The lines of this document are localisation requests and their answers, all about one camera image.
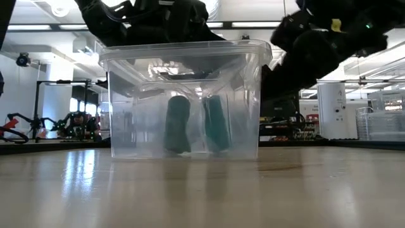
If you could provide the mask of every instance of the storage bin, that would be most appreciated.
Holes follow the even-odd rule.
[[[370,113],[363,108],[358,109],[356,120],[360,140],[405,141],[405,111]]]
[[[109,47],[115,158],[255,158],[263,41]]]
[[[368,95],[374,112],[405,111],[405,90],[378,91]]]

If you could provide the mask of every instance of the teal object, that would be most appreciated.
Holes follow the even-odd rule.
[[[168,102],[164,147],[166,150],[181,154],[191,152],[186,134],[190,117],[190,101],[183,96],[174,96]]]
[[[221,105],[221,97],[212,96],[202,101],[205,111],[207,146],[211,152],[219,153],[230,147],[229,131]]]

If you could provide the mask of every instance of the fluorescent light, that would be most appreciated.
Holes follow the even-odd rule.
[[[232,27],[277,27],[280,22],[233,22]]]
[[[89,29],[87,25],[59,25],[63,30]]]
[[[8,25],[8,30],[51,30],[49,25]]]
[[[114,9],[114,11],[117,12],[117,11],[122,10],[123,8],[124,8],[124,6],[120,6],[120,7],[118,7],[117,9]]]
[[[49,82],[46,83],[48,86],[85,86],[85,82],[70,82],[69,84],[64,84],[64,83],[56,83],[56,82]]]
[[[222,28],[223,27],[222,22],[207,22],[207,25],[209,28]]]

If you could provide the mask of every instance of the wooden table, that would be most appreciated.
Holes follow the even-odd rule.
[[[259,161],[0,156],[4,228],[404,227],[405,153],[261,149]]]

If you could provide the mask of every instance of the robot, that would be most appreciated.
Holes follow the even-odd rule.
[[[97,133],[96,118],[86,120],[86,114],[81,111],[68,113],[64,119],[54,122],[51,131],[56,131],[59,138],[101,141],[101,136]]]
[[[114,7],[101,0],[75,2],[106,46],[224,40],[208,28],[205,4],[198,0],[137,0]],[[284,17],[270,39],[286,55],[274,69],[262,67],[262,100],[311,87],[350,56],[386,49],[384,33],[405,21],[405,0],[296,2],[300,10]]]

